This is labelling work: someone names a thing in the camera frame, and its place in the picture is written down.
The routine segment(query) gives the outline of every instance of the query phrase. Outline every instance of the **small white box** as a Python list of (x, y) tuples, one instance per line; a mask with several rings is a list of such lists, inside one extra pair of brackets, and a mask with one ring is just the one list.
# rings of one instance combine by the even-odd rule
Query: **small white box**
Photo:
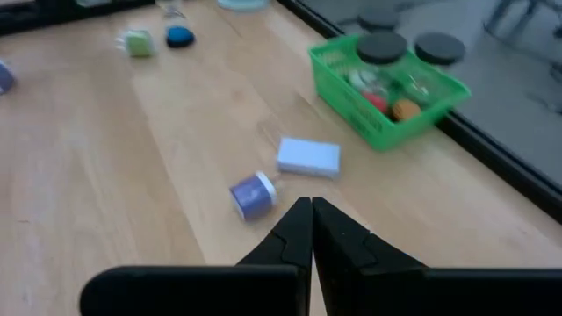
[(309, 176), (340, 175), (340, 146), (312, 140), (281, 139), (277, 168)]

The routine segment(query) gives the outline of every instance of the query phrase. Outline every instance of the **green plastic basket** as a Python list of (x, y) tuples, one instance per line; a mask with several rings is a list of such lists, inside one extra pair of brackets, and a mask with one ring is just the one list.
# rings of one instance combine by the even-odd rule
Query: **green plastic basket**
[[(309, 54), (318, 94), (376, 150), (387, 150), (431, 127), (450, 108), (471, 95), (461, 82), (421, 61), (412, 52), (390, 67), (376, 68), (361, 61), (356, 54), (358, 38), (354, 35), (332, 39), (311, 48)], [(421, 114), (392, 122), (348, 84), (347, 74), (354, 69), (377, 71), (398, 83), (395, 89), (389, 89), (388, 104), (406, 97), (423, 104)], [(427, 92), (414, 88), (414, 83), (420, 81)]]

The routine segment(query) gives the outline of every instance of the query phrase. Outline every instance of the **green object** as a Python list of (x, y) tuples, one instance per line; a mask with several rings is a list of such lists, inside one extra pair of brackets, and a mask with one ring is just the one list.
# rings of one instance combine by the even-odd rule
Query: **green object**
[[(377, 67), (356, 54), (357, 35), (332, 39), (309, 50), (316, 91), (376, 150), (384, 151), (430, 128), (471, 92), (408, 51), (391, 66)], [(370, 70), (390, 82), (388, 104), (408, 98), (422, 108), (420, 115), (392, 122), (347, 81), (352, 70)]]
[(128, 31), (125, 35), (125, 48), (132, 57), (149, 57), (155, 54), (148, 31)]

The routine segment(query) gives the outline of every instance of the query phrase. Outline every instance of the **black jar lid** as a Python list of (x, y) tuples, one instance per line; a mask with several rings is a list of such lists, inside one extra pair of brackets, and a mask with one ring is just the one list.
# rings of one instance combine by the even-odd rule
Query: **black jar lid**
[(357, 22), (366, 31), (377, 30), (392, 31), (398, 26), (400, 16), (391, 7), (369, 6), (364, 7), (357, 16)]
[(357, 41), (357, 55), (361, 60), (384, 65), (397, 61), (407, 51), (407, 42), (399, 34), (376, 31)]
[(415, 40), (415, 54), (432, 65), (449, 66), (460, 61), (466, 52), (465, 44), (441, 32), (422, 34)]

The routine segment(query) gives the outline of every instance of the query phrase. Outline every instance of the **table surface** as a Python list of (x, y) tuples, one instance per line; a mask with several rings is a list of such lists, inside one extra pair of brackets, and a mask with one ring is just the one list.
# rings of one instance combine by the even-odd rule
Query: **table surface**
[[(559, 224), (438, 130), (371, 150), (316, 96), (306, 50), (323, 39), (285, 8), (184, 12), (184, 50), (155, 7), (0, 39), (18, 78), (0, 97), (2, 315), (77, 315), (84, 283), (116, 265), (236, 263), (300, 196), (429, 266), (560, 266)], [(159, 54), (124, 56), (127, 28)], [(342, 177), (282, 175), (276, 210), (245, 223), (228, 187), (275, 175), (281, 135), (341, 144)]]

